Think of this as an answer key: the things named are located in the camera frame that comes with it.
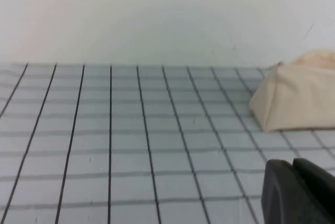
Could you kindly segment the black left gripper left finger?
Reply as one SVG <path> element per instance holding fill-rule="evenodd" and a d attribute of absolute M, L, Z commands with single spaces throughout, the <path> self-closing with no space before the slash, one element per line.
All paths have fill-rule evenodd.
<path fill-rule="evenodd" d="M 302 177 L 283 160 L 265 166 L 261 205 L 265 223 L 318 223 L 319 211 Z"/>

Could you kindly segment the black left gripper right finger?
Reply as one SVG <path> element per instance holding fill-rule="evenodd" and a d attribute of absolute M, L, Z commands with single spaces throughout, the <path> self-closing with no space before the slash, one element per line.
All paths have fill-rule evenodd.
<path fill-rule="evenodd" d="M 302 178 L 312 199 L 312 206 L 334 223 L 334 176 L 304 158 L 295 158 L 293 168 Z"/>

